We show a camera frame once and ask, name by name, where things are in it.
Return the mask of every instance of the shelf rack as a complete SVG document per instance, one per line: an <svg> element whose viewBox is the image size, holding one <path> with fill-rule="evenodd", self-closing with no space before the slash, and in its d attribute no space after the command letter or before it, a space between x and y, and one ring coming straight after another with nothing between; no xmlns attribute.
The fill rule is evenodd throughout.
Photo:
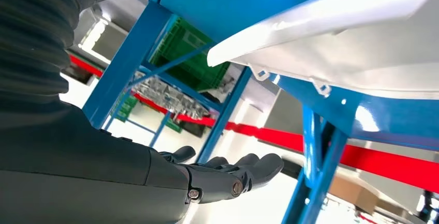
<svg viewBox="0 0 439 224"><path fill-rule="evenodd" d="M157 41L166 33L174 18L173 13L186 19L215 42L221 42L248 26L305 1L307 0L150 0L85 104L84 113L95 128L101 128L120 93L125 92L131 83L136 70L157 73L160 68L140 67L140 64L148 59L157 46ZM231 112L251 77L251 71L248 67L243 70L235 89L221 105L212 104L163 71L158 76L165 82L175 85L203 105L219 112L219 117L197 158L197 162L205 162L226 127ZM272 74L270 80L274 80L275 76ZM332 89L331 100L325 101L309 82L280 76L278 85L307 106L304 109L306 170L302 170L299 175L283 223L315 223L336 167L340 159L343 159L348 137L439 151L437 101L393 101L336 87ZM343 100L346 105L341 108L340 102ZM383 124L379 128L383 127L380 130L384 131L367 131L355 122L355 107L361 104L375 111L373 116L382 117L377 123ZM417 110L418 114L411 117L407 108ZM389 116L382 115L383 109L386 109L385 114ZM390 116L398 120L386 123L385 118ZM320 117L326 121L316 121Z"/></svg>

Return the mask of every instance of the blue metal frame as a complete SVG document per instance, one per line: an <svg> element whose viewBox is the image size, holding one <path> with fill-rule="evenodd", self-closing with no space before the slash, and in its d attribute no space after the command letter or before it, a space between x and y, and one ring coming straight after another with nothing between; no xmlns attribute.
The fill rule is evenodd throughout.
<svg viewBox="0 0 439 224"><path fill-rule="evenodd" d="M149 73L152 70L155 70L155 66L152 64L145 64L146 66L140 66L139 67L139 71L143 72L143 73ZM165 81L166 83L180 89L182 92L184 92L185 94L187 94L188 96L194 98L195 100L197 100L200 104L204 105L206 108L210 108L213 109L217 112L219 112L222 108L221 104L212 102L210 99L207 99L205 96L203 96L202 94L198 93L197 91L195 91L194 89L192 89L191 87L187 86L186 84L180 82L179 80L173 78L172 76L168 75L167 73L161 73L159 75L157 75L159 78L161 78L163 81Z"/></svg>
<svg viewBox="0 0 439 224"><path fill-rule="evenodd" d="M319 126L320 116L307 107L304 107L303 115L306 121L304 123L304 145L305 147L317 145L320 154L317 158L317 154L306 152L305 149L305 166L300 172L295 191L282 221L284 224L315 223L348 138L346 134L333 126L328 127L333 128L334 131L326 132L325 136L322 136L325 131ZM323 153L322 146L326 145L329 145L327 152ZM323 161L320 170L315 164L318 161Z"/></svg>
<svg viewBox="0 0 439 224"><path fill-rule="evenodd" d="M185 54L185 55L183 55L183 56L181 56L181 57L179 57L179 58L177 58L175 60L172 60L172 61L168 62L167 64L165 64L163 66L160 66L160 67L157 67L154 70L151 70L144 77L138 78L138 79L134 80L132 83L130 83L128 85L128 88L132 88L134 85L145 81L147 78L150 78L150 77L155 76L157 74L163 73L167 69L169 69L171 67L174 67L174 66L176 66L178 64L181 64L182 62L192 58L193 56L203 52L204 50L210 49L212 47L212 45L213 45L212 43L205 44L204 46L199 47L199 48L197 48L197 49L195 49L195 50L193 50L193 51L191 51L191 52L189 52L189 53L187 53L187 54Z"/></svg>
<svg viewBox="0 0 439 224"><path fill-rule="evenodd" d="M305 172L305 183L313 187L318 173L321 170L322 151L320 137L320 116L314 113L307 106L303 106L303 153L305 161L303 171Z"/></svg>
<svg viewBox="0 0 439 224"><path fill-rule="evenodd" d="M121 100L119 101L118 105L114 109L113 114L110 116L110 119L108 120L107 124L105 125L104 129L108 130L111 123L113 123L114 118L118 115L119 111L122 109L123 103L128 99L128 97L131 95L131 92L125 92L122 96Z"/></svg>
<svg viewBox="0 0 439 224"><path fill-rule="evenodd" d="M82 108L93 127L102 127L120 92L148 55L170 17L171 12L167 9L149 2Z"/></svg>
<svg viewBox="0 0 439 224"><path fill-rule="evenodd" d="M206 143L204 144L198 158L198 161L207 160L210 157L218 139L220 138L222 130L227 124L233 112L233 109L235 108L235 105L237 104L239 97L241 96L245 86L247 85L247 82L250 79L252 73L249 68L244 68L241 76L239 77L235 85L235 88L226 98L226 101L223 104L218 104L212 102L210 99L207 99L205 96L201 95L184 83L164 72L172 66L182 63L185 60L193 57L197 53L210 48L213 44L207 44L205 46L202 46L194 50L193 52L182 56L179 59L167 63L165 66L157 68L150 63L144 63L144 66L141 66L140 63L144 59L146 59L147 61L150 59L150 57L154 53L154 50L158 47L160 41L171 29L173 23L177 19L176 15L171 14L168 10L164 9L155 2L159 3L160 0L150 1L145 11L135 24L131 32L128 34L124 43L113 58L112 62L106 69L104 75L99 80L99 83L97 84L95 90L92 92L90 98L84 105L83 111L85 115L89 118L91 124L95 128L100 128L110 114L111 109L113 108L114 103L117 101L120 92L124 90L128 92L129 89L137 83L142 82L148 77L157 75L165 82L179 88L185 94L193 97L205 107L219 112L218 120L213 126L212 131L208 139L206 140ZM136 70L144 72L146 75L130 83L130 80ZM130 92L125 93L120 103L115 106L115 113L117 113L121 109L123 102L127 99L129 95ZM157 141L157 138L163 130L164 126L166 125L170 115L170 112L165 115L162 123L160 124L156 132L153 132L141 126L140 124L134 123L130 120L127 121L145 130L155 133L155 136L150 144L150 146L153 146ZM109 128L115 116L116 115L114 114L110 118L109 122L105 126L106 129Z"/></svg>
<svg viewBox="0 0 439 224"><path fill-rule="evenodd" d="M172 114L171 111L166 112L165 117L163 117L162 122L160 123L160 126L157 128L157 131L155 132L155 135L152 138L149 147L153 147L154 146L155 142L158 139L158 136L163 131L163 128L165 128L166 123L168 123L168 120L171 117L171 114Z"/></svg>
<svg viewBox="0 0 439 224"><path fill-rule="evenodd" d="M236 82L233 91L224 102L223 109L221 110L218 119L216 119L215 125L213 125L206 142L199 152L198 158L196 160L197 163L205 163L209 159L251 76L252 71L249 67L245 67L242 70L242 73L239 76L239 79Z"/></svg>
<svg viewBox="0 0 439 224"><path fill-rule="evenodd" d="M133 121L130 120L130 119L127 119L126 122L129 122L129 123L131 123L131 124L133 124L133 125L135 125L135 126L137 126L137 127L140 127L141 129L144 129L144 130L146 130L146 131L148 131L148 132L150 132L150 133L155 133L155 131L152 131L152 130L149 129L148 127L142 126L142 125L140 125L139 123L137 123L137 122L133 122Z"/></svg>

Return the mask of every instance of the white curved cover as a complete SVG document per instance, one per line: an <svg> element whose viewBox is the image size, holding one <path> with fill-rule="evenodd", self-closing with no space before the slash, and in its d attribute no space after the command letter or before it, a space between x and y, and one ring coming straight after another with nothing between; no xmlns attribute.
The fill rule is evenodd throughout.
<svg viewBox="0 0 439 224"><path fill-rule="evenodd" d="M370 95L439 99L439 0L312 0L219 43L231 61Z"/></svg>

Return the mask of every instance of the metal part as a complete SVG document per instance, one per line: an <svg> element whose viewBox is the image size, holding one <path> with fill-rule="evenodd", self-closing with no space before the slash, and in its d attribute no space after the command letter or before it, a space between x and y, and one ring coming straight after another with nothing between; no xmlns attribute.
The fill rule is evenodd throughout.
<svg viewBox="0 0 439 224"><path fill-rule="evenodd" d="M144 127L144 126L140 125L140 124L137 123L137 122L133 122L133 121L130 120L130 119L127 119L126 121L129 122L129 123L131 123L131 124L133 124L133 125L135 125L135 126L137 126L137 127L142 128L142 129L144 129L144 130L146 130L146 131L148 131L148 132L150 132L150 133L155 133L155 131L152 131L152 130L149 129L148 127Z"/></svg>
<svg viewBox="0 0 439 224"><path fill-rule="evenodd" d="M303 106L303 171L305 182L308 187L313 184L321 171L322 150L321 150L321 129L320 116L314 113L307 106Z"/></svg>
<svg viewBox="0 0 439 224"><path fill-rule="evenodd" d="M111 123L113 123L114 118L116 118L116 116L118 115L119 111L122 109L122 106L124 104L124 102L128 99L128 97L131 95L130 92L125 92L122 96L122 98L120 99L118 105L114 108L113 114L110 116L110 119L108 120L107 124L105 125L104 129L108 130L108 128L110 127Z"/></svg>
<svg viewBox="0 0 439 224"><path fill-rule="evenodd" d="M232 196L237 197L242 193L242 182L237 180L232 186Z"/></svg>
<svg viewBox="0 0 439 224"><path fill-rule="evenodd" d="M207 50L210 49L212 47L212 45L213 44L211 44L211 43L205 44L204 46L201 46L201 47L199 47L199 48L197 48L197 49L195 49L195 50L193 50L193 51L191 51L191 52L189 52L189 53L187 53L187 54L185 54L185 55L183 55L175 60L172 60L172 61L170 61L170 62L168 62L160 67L157 67L156 69L154 69L154 70L150 71L148 74L146 74L144 77L134 79L134 81L129 84L128 88L131 88L149 77L152 77L152 76L155 76L155 75L160 74L162 72L165 72L167 69L174 67L178 64L181 64L182 62L184 62L188 59L191 59L193 56L197 55L198 53L201 53L206 49Z"/></svg>
<svg viewBox="0 0 439 224"><path fill-rule="evenodd" d="M304 114L314 115L312 111L306 111ZM308 118L309 120L314 119L315 121L320 121L318 115L310 116ZM296 188L282 223L315 223L323 200L326 197L326 193L335 174L335 170L337 169L338 163L342 156L344 146L347 142L347 136L340 130L335 129L335 127L328 122L326 122L323 130L319 128L315 129L314 132L316 134L321 132L320 139L323 155L321 158L323 161L321 171L316 174L314 180L311 181L312 183L307 185L305 167L302 168Z"/></svg>
<svg viewBox="0 0 439 224"><path fill-rule="evenodd" d="M168 10L154 2L147 5L83 107L95 128L104 124L119 93L131 80L170 16ZM143 40L142 46L131 45L140 39Z"/></svg>
<svg viewBox="0 0 439 224"><path fill-rule="evenodd" d="M213 152L213 149L216 146L216 143L218 142L218 139L223 133L223 130L227 122L229 121L230 116L232 115L232 112L236 104L238 103L238 100L242 92L244 91L244 88L247 85L247 82L249 81L251 76L252 76L252 71L250 70L250 68L245 67L242 70L242 73L239 79L237 80L233 91L230 93L230 95L226 98L226 101L223 103L223 109L221 110L221 113L219 114L219 117L216 120L215 125L213 125L212 130L210 131L210 134L207 137L206 142L201 148L201 151L196 160L197 163L203 163L209 159L210 155Z"/></svg>
<svg viewBox="0 0 439 224"><path fill-rule="evenodd" d="M143 77L143 73L136 72L136 79ZM133 86L133 91L176 115L185 114L197 120L209 114L209 111L197 101L163 82L158 77L150 77L138 83Z"/></svg>
<svg viewBox="0 0 439 224"><path fill-rule="evenodd" d="M192 200L196 200L200 196L200 192L198 190L196 190L196 189L191 189L191 190L189 190L189 193L187 195Z"/></svg>
<svg viewBox="0 0 439 224"><path fill-rule="evenodd" d="M139 71L141 71L143 73L148 73L149 71L154 70L156 68L152 64L147 64L147 66L148 66L148 68L145 66L140 66ZM196 92L191 87L189 87L186 84L180 82L179 80L173 78L172 76L166 74L165 72L163 72L157 76L161 80L163 80L164 82L168 83L169 85L172 85L173 87L175 87L179 91L184 92L184 94L192 97L193 99L195 99L197 102L199 102L200 104L202 104L206 108L211 108L217 112L219 112L221 110L222 107L220 104L212 102L210 99L207 99L202 94Z"/></svg>

